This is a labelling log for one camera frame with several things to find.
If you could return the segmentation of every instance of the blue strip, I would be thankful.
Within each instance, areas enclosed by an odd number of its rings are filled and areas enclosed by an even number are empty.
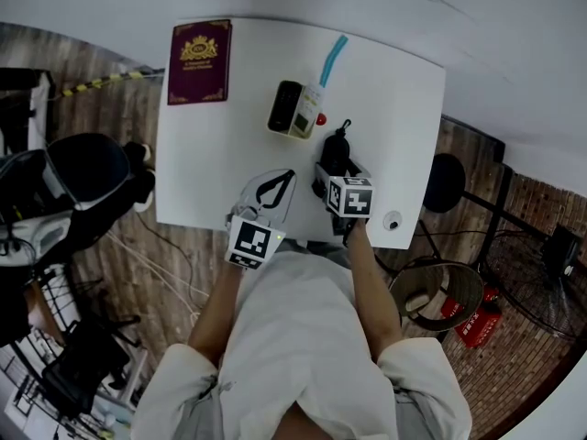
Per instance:
[[[327,86],[328,77],[330,76],[330,71],[332,71],[332,66],[334,65],[334,61],[337,59],[338,54],[345,47],[345,44],[349,41],[345,35],[341,35],[338,38],[337,43],[334,45],[334,48],[328,54],[326,61],[324,62],[324,69],[322,70],[322,75],[320,76],[320,85],[322,87]]]

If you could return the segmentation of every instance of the forearm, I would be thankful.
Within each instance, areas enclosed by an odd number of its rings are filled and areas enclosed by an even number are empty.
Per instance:
[[[377,359],[386,347],[402,339],[402,327],[362,222],[355,225],[349,237],[349,257],[357,314],[371,355]]]
[[[188,339],[188,346],[216,366],[227,348],[232,331],[241,276],[242,268],[224,263]]]

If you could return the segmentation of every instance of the white table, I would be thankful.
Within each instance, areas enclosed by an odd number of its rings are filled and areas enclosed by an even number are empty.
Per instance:
[[[282,230],[297,239],[339,242],[311,184],[324,138],[350,118],[351,154],[377,187],[371,243],[408,248],[437,142],[444,69],[349,36],[328,80],[326,125],[316,126],[307,141],[289,139],[266,128],[277,86],[318,80],[340,33],[262,19],[233,18],[232,24],[226,102],[167,106],[166,73],[157,136],[158,221],[224,229],[225,215],[250,179],[291,168],[297,186]],[[391,211],[402,215],[393,231],[383,226]]]

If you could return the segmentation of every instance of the sleeve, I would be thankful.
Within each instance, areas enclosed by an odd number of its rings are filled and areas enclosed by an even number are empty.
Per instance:
[[[169,347],[138,403],[130,437],[173,438],[184,404],[209,389],[216,374],[216,367],[193,348],[183,344]]]
[[[377,365],[395,389],[412,399],[443,439],[465,440],[472,428],[469,404],[442,345],[432,337],[405,339],[387,347]]]

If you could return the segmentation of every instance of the black phone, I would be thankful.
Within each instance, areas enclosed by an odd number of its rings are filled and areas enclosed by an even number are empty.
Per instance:
[[[294,120],[295,108],[304,87],[298,82],[279,83],[267,127],[275,132],[286,132]]]

